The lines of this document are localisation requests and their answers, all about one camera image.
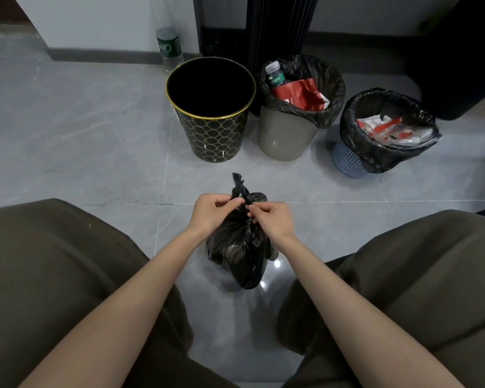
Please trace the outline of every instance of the gold rim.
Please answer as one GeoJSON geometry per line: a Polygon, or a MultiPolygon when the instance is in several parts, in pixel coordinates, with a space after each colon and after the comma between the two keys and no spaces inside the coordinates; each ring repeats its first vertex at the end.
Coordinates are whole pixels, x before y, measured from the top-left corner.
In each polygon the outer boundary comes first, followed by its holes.
{"type": "Polygon", "coordinates": [[[229,58],[224,58],[224,57],[199,57],[199,58],[219,58],[220,60],[226,60],[226,61],[230,61],[234,64],[237,64],[239,65],[241,68],[243,68],[251,77],[251,80],[253,82],[253,95],[251,96],[251,99],[250,101],[241,109],[241,110],[238,110],[236,111],[235,113],[233,114],[229,114],[228,116],[221,116],[221,117],[201,117],[201,116],[197,116],[195,114],[192,114],[192,113],[189,113],[189,112],[186,112],[185,110],[179,108],[174,102],[173,100],[171,99],[171,97],[169,96],[169,92],[168,92],[168,83],[169,83],[169,79],[171,78],[171,76],[173,75],[173,73],[178,69],[178,68],[181,68],[183,65],[187,64],[187,63],[190,63],[191,61],[194,61],[194,60],[197,60],[197,58],[193,58],[191,60],[188,60],[188,61],[185,61],[183,64],[180,64],[178,65],[176,68],[174,68],[174,70],[170,73],[169,77],[167,78],[167,81],[165,82],[165,95],[167,95],[167,99],[169,99],[169,102],[176,108],[176,110],[179,110],[180,112],[182,112],[183,114],[186,114],[187,116],[189,117],[194,117],[194,118],[200,118],[200,119],[203,119],[203,120],[220,120],[220,119],[225,119],[225,118],[231,118],[233,116],[236,116],[238,114],[241,114],[243,113],[244,111],[246,111],[251,103],[253,102],[253,100],[255,99],[255,95],[257,95],[257,84],[255,82],[255,79],[253,78],[253,76],[251,75],[251,72],[244,66],[244,65],[241,65],[229,58]]]}

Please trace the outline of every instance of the trash bag liner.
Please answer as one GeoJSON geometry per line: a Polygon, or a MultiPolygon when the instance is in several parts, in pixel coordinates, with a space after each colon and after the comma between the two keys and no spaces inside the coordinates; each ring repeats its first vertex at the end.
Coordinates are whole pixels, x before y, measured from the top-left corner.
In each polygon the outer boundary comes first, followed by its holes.
{"type": "Polygon", "coordinates": [[[237,283],[249,290],[260,283],[268,260],[275,260],[278,250],[261,226],[248,217],[246,208],[253,202],[267,201],[266,195],[249,193],[240,174],[233,173],[233,178],[235,188],[232,189],[232,199],[241,196],[245,202],[228,214],[208,237],[206,247],[208,259],[219,265],[225,261],[237,283]]]}
{"type": "Polygon", "coordinates": [[[406,95],[383,88],[373,88],[350,98],[341,115],[341,140],[361,159],[363,167],[369,173],[384,173],[402,161],[422,154],[437,143],[415,149],[384,146],[368,136],[356,122],[356,119],[376,114],[380,114],[381,117],[402,117],[402,123],[406,125],[437,128],[435,117],[422,109],[419,101],[406,95]]]}
{"type": "Polygon", "coordinates": [[[263,67],[258,79],[263,106],[305,118],[319,129],[330,127],[338,116],[345,97],[345,81],[341,73],[328,62],[314,56],[297,54],[278,58],[277,61],[288,80],[295,81],[313,77],[318,90],[330,100],[330,104],[324,110],[307,111],[277,98],[269,89],[267,73],[263,67]]]}

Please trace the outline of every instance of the green bottle label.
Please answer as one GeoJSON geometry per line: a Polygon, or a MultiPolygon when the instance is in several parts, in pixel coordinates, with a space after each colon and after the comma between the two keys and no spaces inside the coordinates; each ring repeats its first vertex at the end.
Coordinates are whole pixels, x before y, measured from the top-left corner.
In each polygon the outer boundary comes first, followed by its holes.
{"type": "Polygon", "coordinates": [[[160,52],[164,57],[177,57],[181,54],[181,46],[179,44],[179,37],[174,39],[165,40],[158,39],[158,46],[160,46],[160,52]]]}
{"type": "Polygon", "coordinates": [[[283,73],[269,79],[272,86],[276,86],[276,85],[282,83],[284,80],[285,80],[285,77],[284,77],[283,73]]]}

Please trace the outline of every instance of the olive green pants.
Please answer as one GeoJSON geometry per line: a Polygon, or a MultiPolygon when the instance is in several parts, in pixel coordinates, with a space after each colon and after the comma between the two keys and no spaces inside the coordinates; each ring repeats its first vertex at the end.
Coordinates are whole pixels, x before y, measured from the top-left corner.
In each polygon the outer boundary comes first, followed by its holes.
{"type": "MultiPolygon", "coordinates": [[[[13,388],[147,257],[128,236],[60,200],[0,208],[0,388],[13,388]]],[[[485,387],[485,218],[444,211],[327,264],[465,385],[485,387]]],[[[295,281],[277,335],[304,354],[285,387],[359,387],[295,281]]],[[[125,387],[233,387],[187,357],[174,286],[125,387]]]]}

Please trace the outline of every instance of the red packaging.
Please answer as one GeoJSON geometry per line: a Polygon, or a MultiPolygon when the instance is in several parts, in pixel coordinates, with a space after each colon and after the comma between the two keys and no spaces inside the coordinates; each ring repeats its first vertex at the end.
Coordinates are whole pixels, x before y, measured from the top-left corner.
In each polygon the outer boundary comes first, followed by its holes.
{"type": "Polygon", "coordinates": [[[321,94],[312,77],[275,87],[271,92],[302,110],[318,111],[329,106],[329,99],[321,94]]]}

